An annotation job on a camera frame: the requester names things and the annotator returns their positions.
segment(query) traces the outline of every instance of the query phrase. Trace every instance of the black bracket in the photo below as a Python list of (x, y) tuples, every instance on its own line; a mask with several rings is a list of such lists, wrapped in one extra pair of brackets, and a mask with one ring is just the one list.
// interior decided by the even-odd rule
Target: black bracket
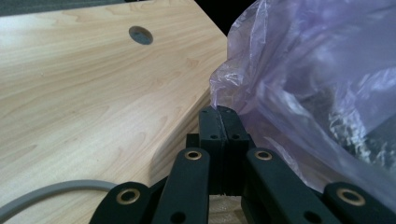
[(248, 223), (396, 223), (396, 215), (348, 183), (313, 191), (274, 152), (256, 147), (230, 108), (205, 107), (168, 177), (151, 188), (112, 189), (91, 224), (207, 223), (208, 196), (241, 196)]

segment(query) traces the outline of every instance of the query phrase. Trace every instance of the dark floor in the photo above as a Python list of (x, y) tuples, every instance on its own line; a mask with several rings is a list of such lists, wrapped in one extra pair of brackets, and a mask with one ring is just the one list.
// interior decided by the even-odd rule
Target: dark floor
[[(254, 0), (195, 0), (212, 21), (227, 35), (233, 22)], [(96, 7), (125, 3), (125, 0), (0, 0), (0, 17), (36, 12)]]

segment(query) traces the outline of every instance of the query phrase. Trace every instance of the gray cable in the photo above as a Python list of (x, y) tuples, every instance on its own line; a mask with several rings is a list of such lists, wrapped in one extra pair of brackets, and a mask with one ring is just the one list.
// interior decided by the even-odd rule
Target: gray cable
[(29, 207), (30, 205), (37, 203), (43, 199), (54, 196), (56, 194), (65, 193), (72, 190), (91, 189), (110, 191), (116, 184), (109, 183), (101, 180), (72, 180), (66, 181), (54, 185), (46, 186), (42, 189), (34, 190), (21, 196), (14, 201), (7, 203), (0, 208), (0, 223), (4, 223), (11, 217), (18, 214), (20, 211)]

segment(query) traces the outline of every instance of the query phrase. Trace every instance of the plastic bag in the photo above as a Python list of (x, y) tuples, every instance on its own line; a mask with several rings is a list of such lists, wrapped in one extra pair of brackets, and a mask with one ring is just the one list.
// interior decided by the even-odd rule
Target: plastic bag
[(212, 105), (311, 188), (350, 182), (396, 211), (394, 15), (388, 0), (257, 1), (228, 34)]

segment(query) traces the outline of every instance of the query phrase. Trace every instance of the wooden table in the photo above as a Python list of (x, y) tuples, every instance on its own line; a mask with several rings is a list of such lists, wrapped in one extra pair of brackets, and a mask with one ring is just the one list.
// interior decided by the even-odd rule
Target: wooden table
[[(226, 36), (192, 0), (0, 18), (0, 206), (67, 180), (166, 176), (225, 60)], [(8, 223), (88, 223), (104, 196), (66, 193)]]

